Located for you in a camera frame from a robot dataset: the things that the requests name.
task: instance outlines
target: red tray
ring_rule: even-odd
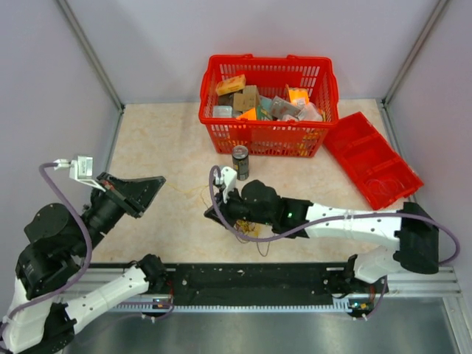
[[[374,209],[415,193],[423,182],[361,113],[338,121],[324,139]]]

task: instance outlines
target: cable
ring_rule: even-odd
[[[204,190],[205,190],[206,187],[208,187],[208,185],[206,185],[204,188],[201,189],[201,191],[200,191],[200,199],[201,199],[201,201],[203,202],[203,204],[205,204],[206,208],[209,209],[208,204],[206,203],[206,201],[204,200],[204,197],[202,196],[202,193],[204,192]]]
[[[195,190],[199,190],[200,188],[206,188],[208,187],[207,185],[204,185],[204,186],[198,186],[198,187],[195,187],[195,188],[192,188],[191,190],[181,190],[180,188],[178,188],[176,185],[170,183],[169,181],[166,182],[165,186],[168,186],[170,188],[172,188],[173,190],[176,190],[177,192],[180,192],[180,193],[183,193],[183,194],[189,194]]]
[[[374,286],[374,285],[371,285],[371,286],[370,286],[369,302],[373,304],[374,301],[375,301],[375,286]]]
[[[220,170],[219,166],[213,166],[211,168],[211,170],[209,172],[209,178],[208,178],[209,186],[213,185],[213,181],[214,181],[214,178],[215,178],[215,172],[217,172],[218,176],[221,176],[221,170]],[[216,214],[218,215],[221,223],[231,233],[233,233],[234,235],[238,236],[239,238],[241,238],[243,240],[248,240],[248,241],[252,241],[252,242],[271,242],[271,241],[280,240],[282,238],[290,236],[290,235],[292,235],[292,234],[294,234],[298,231],[306,229],[309,226],[318,225],[319,223],[329,223],[330,221],[349,220],[351,218],[352,219],[409,218],[409,219],[419,220],[419,221],[422,221],[422,222],[425,222],[425,223],[430,223],[431,225],[436,226],[438,229],[443,230],[454,242],[454,245],[456,246],[454,254],[452,256],[450,256],[449,258],[441,261],[440,266],[443,265],[443,264],[446,264],[448,262],[451,262],[452,260],[455,260],[457,258],[457,256],[459,256],[459,253],[460,253],[460,242],[450,229],[448,229],[447,227],[443,226],[442,224],[434,221],[431,218],[427,218],[427,217],[422,216],[422,215],[408,214],[406,212],[377,212],[375,214],[370,213],[370,214],[358,214],[358,215],[348,215],[348,216],[346,216],[346,215],[329,216],[329,217],[326,217],[326,218],[321,218],[321,219],[317,219],[317,220],[314,220],[314,221],[310,221],[308,223],[304,223],[303,225],[297,226],[297,227],[295,227],[291,230],[283,232],[282,234],[274,235],[272,237],[267,237],[267,238],[249,237],[249,236],[246,236],[245,234],[239,232],[238,230],[236,230],[233,226],[231,226],[228,223],[228,221],[226,221],[226,219],[224,218],[223,214],[221,213],[220,208],[218,207],[218,204],[216,202],[215,191],[211,187],[209,188],[209,194],[210,194],[210,197],[212,199],[213,209],[216,211]]]
[[[62,202],[62,204],[64,204],[64,206],[67,208],[67,210],[71,213],[71,215],[74,218],[75,222],[79,226],[80,231],[83,234],[83,239],[86,243],[86,248],[87,248],[85,260],[83,262],[82,268],[77,272],[77,274],[75,274],[75,276],[72,278],[72,280],[70,282],[66,283],[64,286],[60,287],[57,290],[54,290],[53,292],[51,292],[49,294],[46,294],[46,295],[40,296],[36,299],[33,299],[33,300],[31,300],[30,302],[28,302],[26,304],[19,305],[18,307],[14,308],[7,315],[8,319],[12,319],[14,317],[14,315],[16,315],[18,312],[24,310],[25,308],[28,308],[28,307],[33,306],[33,305],[37,305],[40,302],[51,299],[52,297],[57,296],[58,294],[66,291],[67,289],[69,289],[71,286],[73,286],[76,282],[78,282],[80,280],[80,278],[87,271],[87,268],[90,266],[91,252],[92,252],[93,248],[92,248],[92,244],[91,244],[90,234],[89,234],[89,231],[87,230],[87,226],[83,223],[82,219],[80,218],[78,213],[75,211],[74,207],[71,205],[71,203],[66,198],[66,196],[59,190],[58,186],[56,186],[54,181],[46,173],[46,168],[56,167],[57,165],[58,164],[56,164],[54,162],[48,162],[48,163],[42,164],[39,167],[39,173],[41,174],[41,177],[43,177],[44,181],[49,185],[49,187],[54,192],[54,194],[56,194],[56,196],[59,198],[59,200]],[[7,326],[8,326],[8,322],[5,322],[4,324],[1,325],[1,327],[0,327],[0,337],[2,337],[3,332],[5,331],[5,328]],[[3,351],[4,353],[7,352],[7,350],[5,348],[2,348],[2,347],[0,347],[0,351]]]
[[[141,317],[142,319],[149,319],[153,322],[155,321],[162,321],[163,319],[166,319],[169,317],[169,315],[175,310],[175,305],[172,303],[172,302],[161,302],[160,305],[166,305],[169,307],[169,311],[166,312],[164,315],[160,316],[160,317],[154,317],[154,316],[149,316],[149,315],[144,315],[143,313],[132,313],[130,315],[125,315],[125,316],[121,316],[119,317],[118,319],[116,319],[115,321],[112,321],[110,323],[108,323],[106,326],[100,328],[99,330],[95,331],[95,334],[90,338],[88,338],[88,340],[86,341],[80,341],[78,337],[75,337],[75,341],[77,342],[78,345],[80,345],[81,347],[86,347],[87,345],[89,345],[90,343],[92,343],[95,339],[97,339],[98,336],[101,336],[105,331],[109,330],[110,328],[112,328],[114,325],[116,325],[118,322],[121,322],[125,319],[130,319],[130,318],[134,318],[134,317]],[[157,305],[156,302],[122,302],[121,305]]]
[[[366,321],[368,319],[371,319],[372,316],[374,316],[374,313],[377,312],[380,304],[382,303],[382,300],[384,299],[384,295],[385,295],[385,292],[386,292],[386,276],[383,277],[382,279],[383,279],[383,288],[382,288],[382,292],[381,292],[380,297],[378,298],[377,303],[375,304],[374,308],[372,309],[372,311],[370,311],[370,313],[368,315],[362,316]]]
[[[261,252],[260,248],[259,248],[259,243],[256,243],[256,247],[257,247],[257,251],[259,252],[259,254],[263,257],[267,257],[268,255],[268,250],[271,248],[271,243],[269,242],[267,244],[267,251],[265,251],[265,254]]]

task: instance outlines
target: can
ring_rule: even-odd
[[[237,179],[245,181],[249,177],[249,149],[243,145],[236,145],[233,148],[232,157]]]

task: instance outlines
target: yellow box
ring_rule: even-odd
[[[285,87],[287,88],[288,101],[292,105],[303,107],[310,103],[310,97],[306,88],[291,88],[288,85],[285,85]]]
[[[246,113],[241,114],[238,118],[236,119],[247,119],[247,120],[257,120],[257,112],[256,108],[250,109]]]
[[[216,94],[218,96],[230,94],[244,89],[244,86],[246,86],[246,76],[244,74],[231,77],[227,80],[220,81],[216,85]]]

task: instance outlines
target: cardboard box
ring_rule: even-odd
[[[216,85],[216,94],[218,96],[229,94],[244,89],[244,86],[246,86],[246,76],[244,76],[244,74],[234,76],[227,80],[220,81]]]
[[[243,89],[243,93],[236,93],[233,97],[233,109],[235,111],[248,111],[260,104],[259,91],[256,85],[249,85]]]
[[[230,105],[232,107],[234,96],[234,92],[232,92],[231,94],[222,94],[221,96],[218,96],[218,105]]]

